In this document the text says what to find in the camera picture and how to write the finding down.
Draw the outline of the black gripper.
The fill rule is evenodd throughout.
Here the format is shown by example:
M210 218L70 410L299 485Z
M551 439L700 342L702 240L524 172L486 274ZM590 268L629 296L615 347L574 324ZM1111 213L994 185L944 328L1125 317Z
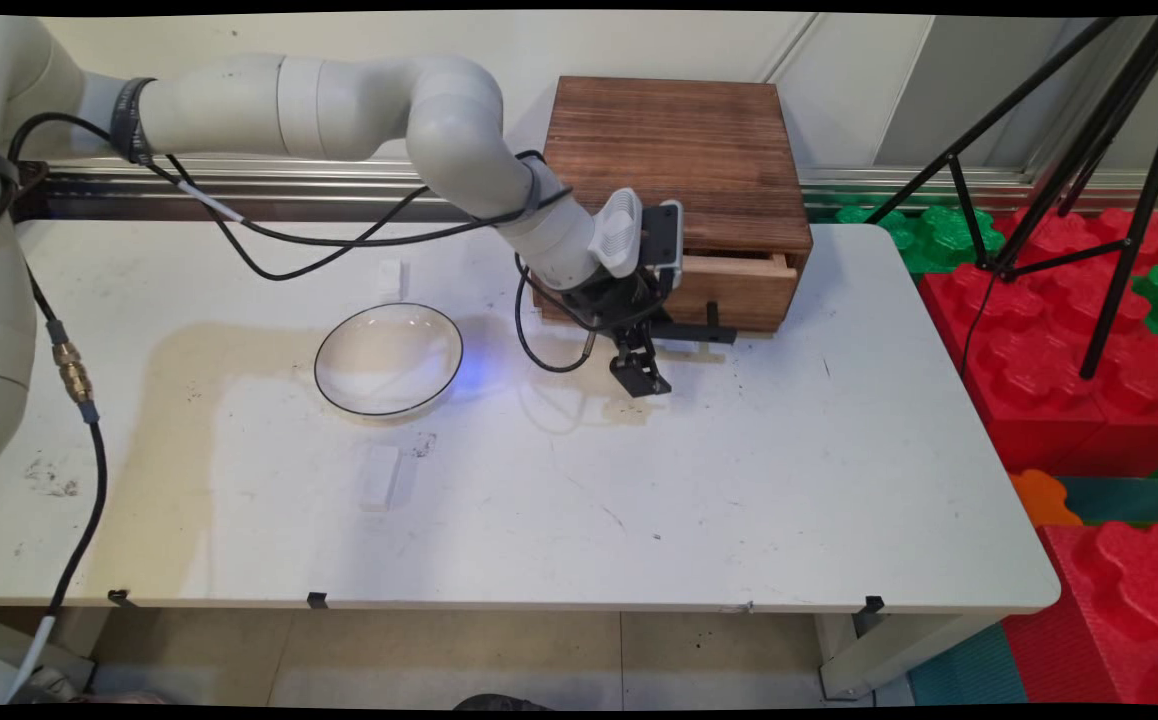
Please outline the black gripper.
M564 292L564 304L588 337L611 337L616 348L608 370L631 398L669 395L672 385L655 361L655 341L661 332L679 332L669 311L677 270L652 272L637 269L623 278L598 273L573 291Z

